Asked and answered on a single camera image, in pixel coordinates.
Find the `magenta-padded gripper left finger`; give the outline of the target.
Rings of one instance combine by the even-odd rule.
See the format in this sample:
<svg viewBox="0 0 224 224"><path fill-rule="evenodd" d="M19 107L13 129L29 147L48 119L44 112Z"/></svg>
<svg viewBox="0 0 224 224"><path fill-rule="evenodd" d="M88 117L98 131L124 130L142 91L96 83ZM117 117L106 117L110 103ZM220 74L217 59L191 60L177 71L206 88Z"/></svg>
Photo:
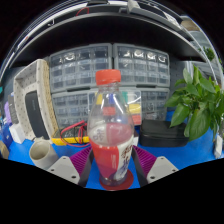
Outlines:
<svg viewBox="0 0 224 224"><path fill-rule="evenodd" d="M48 172L85 187L88 182L93 158L92 148L87 147L71 157L62 156L48 169Z"/></svg>

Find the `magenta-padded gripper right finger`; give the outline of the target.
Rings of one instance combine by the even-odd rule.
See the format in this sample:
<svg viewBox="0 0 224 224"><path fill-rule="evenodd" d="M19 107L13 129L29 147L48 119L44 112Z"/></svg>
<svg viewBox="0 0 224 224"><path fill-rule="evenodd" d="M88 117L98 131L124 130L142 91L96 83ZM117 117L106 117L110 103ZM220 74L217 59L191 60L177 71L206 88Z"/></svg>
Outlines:
<svg viewBox="0 0 224 224"><path fill-rule="evenodd" d="M141 187L178 171L166 157L156 157L137 146L133 146L132 158Z"/></svg>

